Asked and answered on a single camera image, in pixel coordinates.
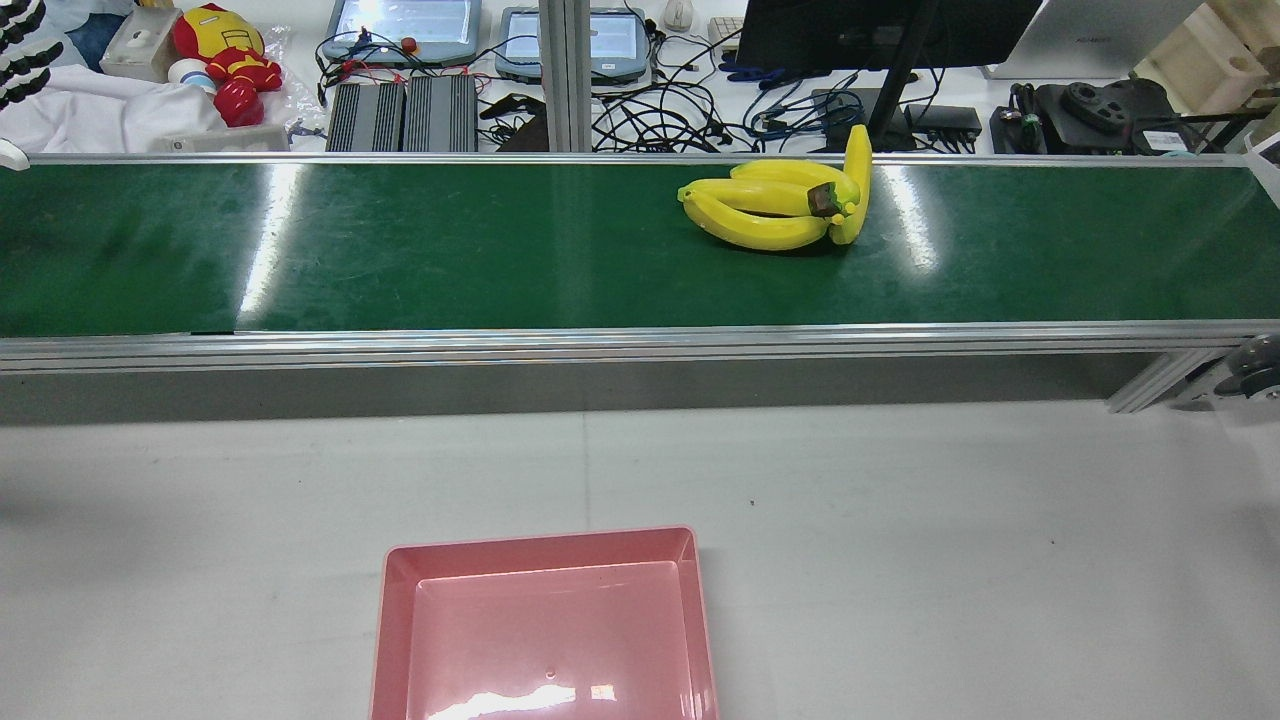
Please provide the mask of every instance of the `bunch of bananas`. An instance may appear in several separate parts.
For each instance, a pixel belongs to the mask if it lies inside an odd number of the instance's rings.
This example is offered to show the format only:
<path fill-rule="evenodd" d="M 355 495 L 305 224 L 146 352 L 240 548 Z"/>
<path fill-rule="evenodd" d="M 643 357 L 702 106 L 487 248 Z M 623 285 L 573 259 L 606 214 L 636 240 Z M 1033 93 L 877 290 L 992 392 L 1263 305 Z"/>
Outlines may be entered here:
<path fill-rule="evenodd" d="M 854 126 L 844 172 L 810 160 L 753 160 L 728 178 L 705 178 L 680 188 L 677 199 L 698 227 L 753 250 L 795 250 L 827 232 L 836 245 L 858 238 L 872 186 L 872 143 Z"/>

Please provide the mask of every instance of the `tablet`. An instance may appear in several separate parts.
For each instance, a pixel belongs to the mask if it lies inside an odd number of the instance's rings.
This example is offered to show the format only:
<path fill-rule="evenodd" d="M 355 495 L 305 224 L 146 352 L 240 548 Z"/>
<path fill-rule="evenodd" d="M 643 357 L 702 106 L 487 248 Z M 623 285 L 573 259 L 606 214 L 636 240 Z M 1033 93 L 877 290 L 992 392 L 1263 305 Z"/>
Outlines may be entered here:
<path fill-rule="evenodd" d="M 498 74 L 521 82 L 540 82 L 538 10 L 507 8 L 502 13 L 494 60 Z M 621 83 L 641 77 L 649 65 L 644 15 L 626 9 L 591 10 L 591 82 Z"/>
<path fill-rule="evenodd" d="M 389 40 L 356 47 L 360 28 Z M 475 59 L 480 41 L 480 0 L 338 0 L 321 46 L 333 60 L 357 59 L 371 65 L 407 67 L 397 51 L 401 38 L 417 41 L 416 58 L 429 65 L 458 65 Z"/>

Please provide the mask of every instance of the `keyboard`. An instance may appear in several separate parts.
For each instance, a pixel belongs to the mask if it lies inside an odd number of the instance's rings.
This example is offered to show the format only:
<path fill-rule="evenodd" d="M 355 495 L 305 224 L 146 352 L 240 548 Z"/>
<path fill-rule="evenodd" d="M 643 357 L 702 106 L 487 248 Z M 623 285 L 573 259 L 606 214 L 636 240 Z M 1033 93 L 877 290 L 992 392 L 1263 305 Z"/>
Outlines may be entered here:
<path fill-rule="evenodd" d="M 742 18 L 712 18 L 707 20 L 707 38 L 716 45 L 721 40 L 733 35 L 735 32 L 742 29 Z M 732 40 L 724 42 L 724 45 L 717 46 L 721 51 L 722 59 L 730 59 L 730 56 L 737 53 L 737 38 L 733 36 Z"/>

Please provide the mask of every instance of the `label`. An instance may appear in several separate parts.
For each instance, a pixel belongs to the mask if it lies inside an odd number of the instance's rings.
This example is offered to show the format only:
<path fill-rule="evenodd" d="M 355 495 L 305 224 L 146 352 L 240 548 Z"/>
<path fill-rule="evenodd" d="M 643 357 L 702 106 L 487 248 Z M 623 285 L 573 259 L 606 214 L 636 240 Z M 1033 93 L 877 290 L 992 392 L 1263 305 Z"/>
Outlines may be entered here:
<path fill-rule="evenodd" d="M 1147 145 L 1156 152 L 1170 152 L 1174 150 L 1187 152 L 1187 143 L 1183 142 L 1183 136 L 1176 132 L 1148 129 L 1143 131 L 1142 136 L 1147 138 Z"/>

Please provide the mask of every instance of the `white table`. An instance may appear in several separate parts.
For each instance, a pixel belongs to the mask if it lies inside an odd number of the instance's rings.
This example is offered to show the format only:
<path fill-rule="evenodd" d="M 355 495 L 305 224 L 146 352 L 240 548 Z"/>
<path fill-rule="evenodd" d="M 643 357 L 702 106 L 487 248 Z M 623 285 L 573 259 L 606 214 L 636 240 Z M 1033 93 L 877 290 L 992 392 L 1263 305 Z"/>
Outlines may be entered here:
<path fill-rule="evenodd" d="M 1101 402 L 0 428 L 0 717 L 361 720 L 389 547 L 686 523 L 724 720 L 1274 719 L 1277 428 Z"/>
<path fill-rule="evenodd" d="M 502 10 L 509 5 L 535 5 L 536 3 L 511 3 L 503 0 L 486 0 L 483 5 L 481 24 L 480 24 L 480 45 L 481 47 L 489 47 L 500 41 L 498 37 L 498 20 L 502 17 Z M 323 40 L 328 33 L 328 23 L 330 14 L 333 12 L 332 0 L 288 0 L 280 3 L 255 3 L 251 0 L 228 0 L 223 4 L 230 10 L 242 13 L 251 22 L 257 24 L 260 28 L 266 29 L 274 24 L 285 24 L 292 29 L 289 47 L 285 53 L 284 64 L 288 70 L 291 70 L 296 77 L 301 78 L 308 91 L 314 92 L 315 83 L 319 79 L 319 69 L 315 65 L 314 50 L 315 46 Z M 641 10 L 646 17 L 653 18 L 655 22 L 660 23 L 662 10 L 666 5 L 666 0 L 636 0 L 631 3 L 631 6 Z M 593 3 L 593 6 L 598 8 L 613 8 L 621 6 L 621 3 L 604 1 Z M 742 0 L 699 0 L 695 4 L 696 18 L 694 26 L 687 35 L 705 36 L 707 33 L 707 20 L 716 15 L 742 15 L 746 4 Z M 689 58 L 692 58 L 700 51 L 695 45 L 672 41 L 663 50 L 662 60 L 666 63 L 677 64 Z M 686 70 L 681 73 L 680 79 L 691 81 L 696 79 L 719 61 L 719 51 L 716 51 L 716 58 L 712 59 L 708 55 L 695 60 L 698 65 L 698 72 Z M 493 56 L 484 58 L 479 60 L 472 69 L 475 72 L 493 74 Z M 833 73 L 828 78 L 818 78 L 806 81 L 799 91 L 792 95 L 795 97 L 803 97 L 809 94 L 810 90 L 832 87 L 842 78 L 847 77 L 849 73 Z M 854 87 L 876 87 L 878 88 L 884 81 L 884 72 L 865 72 L 861 73 L 860 79 L 854 83 Z M 933 88 L 933 82 L 929 78 L 929 73 L 922 70 L 919 73 L 922 79 L 908 86 L 904 99 L 920 97 L 929 95 Z M 737 123 L 742 120 L 744 111 L 748 105 L 756 97 L 759 92 L 754 83 L 739 83 L 728 82 L 726 79 L 727 74 L 723 72 L 714 72 L 709 77 L 704 86 L 709 88 L 717 102 L 717 108 L 721 110 L 723 119 L 727 122 Z M 626 88 L 640 87 L 643 83 L 649 81 L 646 74 L 640 82 Z M 942 90 L 940 91 L 934 102 L 937 105 L 959 105 L 959 106 L 972 106 L 978 113 L 978 119 L 983 123 L 984 131 L 982 137 L 978 138 L 977 151 L 979 155 L 989 155 L 993 150 L 991 146 L 989 133 L 986 131 L 986 124 L 991 117 L 993 109 L 997 105 L 1004 105 L 1009 97 L 1009 85 L 1010 81 L 998 79 L 988 81 L 983 77 L 978 68 L 952 68 L 946 73 L 945 82 L 942 83 Z M 600 87 L 599 92 L 609 92 L 613 90 L 622 88 L 608 88 Z M 481 99 L 488 101 L 498 100 L 509 92 L 520 92 L 531 95 L 535 97 L 541 96 L 541 88 L 536 85 L 525 85 L 512 81 L 494 81 L 489 85 L 486 91 L 481 95 Z M 771 92 L 758 109 L 768 106 L 768 104 L 783 95 L 785 90 L 777 90 Z M 691 110 L 687 106 L 682 106 L 678 101 L 671 101 L 669 106 L 677 110 Z M 488 127 L 488 122 L 481 120 L 481 127 Z M 810 150 L 815 150 L 823 146 L 820 136 L 797 136 L 790 140 L 786 145 L 787 154 L 803 154 Z M 776 151 L 778 143 L 772 142 L 769 150 Z"/>

